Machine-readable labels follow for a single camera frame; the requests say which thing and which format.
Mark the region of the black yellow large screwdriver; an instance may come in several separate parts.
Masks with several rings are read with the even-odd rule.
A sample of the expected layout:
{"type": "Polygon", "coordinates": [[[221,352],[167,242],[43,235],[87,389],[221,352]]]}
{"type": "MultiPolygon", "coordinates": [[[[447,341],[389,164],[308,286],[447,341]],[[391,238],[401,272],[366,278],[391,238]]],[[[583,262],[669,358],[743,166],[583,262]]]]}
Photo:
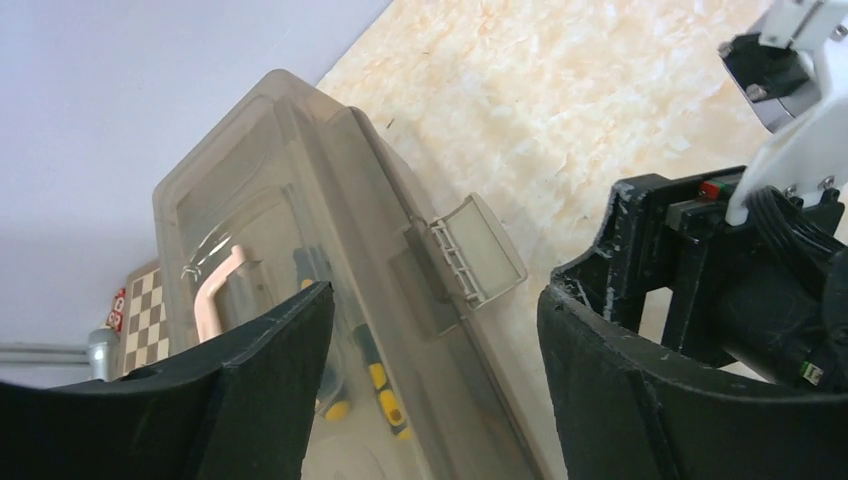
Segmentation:
{"type": "Polygon", "coordinates": [[[359,349],[379,411],[391,434],[399,440],[408,440],[412,431],[390,381],[387,368],[380,355],[373,334],[365,323],[352,330],[359,349]]]}

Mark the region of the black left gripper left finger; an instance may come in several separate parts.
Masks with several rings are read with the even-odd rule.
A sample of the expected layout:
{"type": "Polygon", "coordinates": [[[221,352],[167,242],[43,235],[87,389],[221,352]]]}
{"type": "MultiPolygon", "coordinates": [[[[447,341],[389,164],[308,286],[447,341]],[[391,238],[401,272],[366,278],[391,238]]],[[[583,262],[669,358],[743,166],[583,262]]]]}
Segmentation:
{"type": "Polygon", "coordinates": [[[332,333],[332,286],[125,377],[1,387],[5,479],[297,479],[332,333]]]}

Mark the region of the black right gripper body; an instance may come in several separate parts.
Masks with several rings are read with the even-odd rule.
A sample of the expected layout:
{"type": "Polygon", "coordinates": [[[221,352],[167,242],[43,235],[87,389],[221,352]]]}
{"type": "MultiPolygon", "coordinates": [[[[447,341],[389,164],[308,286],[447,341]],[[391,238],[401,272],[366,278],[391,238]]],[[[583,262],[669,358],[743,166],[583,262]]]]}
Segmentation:
{"type": "Polygon", "coordinates": [[[600,230],[555,284],[630,331],[650,292],[671,293],[660,343],[711,367],[739,361],[766,380],[808,391],[847,387],[847,308],[824,317],[824,284],[845,207],[826,186],[816,203],[770,191],[738,226],[725,212],[742,167],[615,182],[600,230]]]}

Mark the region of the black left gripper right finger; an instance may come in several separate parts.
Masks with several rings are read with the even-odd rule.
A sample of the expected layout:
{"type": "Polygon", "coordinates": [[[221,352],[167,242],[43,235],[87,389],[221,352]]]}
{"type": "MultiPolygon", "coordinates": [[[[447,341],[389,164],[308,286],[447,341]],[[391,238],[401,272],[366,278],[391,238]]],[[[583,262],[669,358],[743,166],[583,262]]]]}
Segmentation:
{"type": "Polygon", "coordinates": [[[843,479],[847,398],[714,369],[556,286],[537,330],[572,479],[843,479]]]}

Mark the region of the translucent beige tool box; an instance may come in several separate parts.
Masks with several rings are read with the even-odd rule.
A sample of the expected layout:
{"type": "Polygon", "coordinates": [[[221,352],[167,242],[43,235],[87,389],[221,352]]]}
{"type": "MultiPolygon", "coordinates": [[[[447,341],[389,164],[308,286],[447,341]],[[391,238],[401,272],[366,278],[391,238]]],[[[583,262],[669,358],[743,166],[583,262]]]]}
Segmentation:
{"type": "Polygon", "coordinates": [[[495,351],[502,297],[526,268],[477,194],[437,214],[367,115],[269,72],[153,195],[170,350],[238,327],[300,291],[313,249],[331,284],[330,347],[352,408],[315,413],[305,479],[539,479],[495,351]],[[369,326],[412,431],[379,411],[352,330],[369,326]]]}

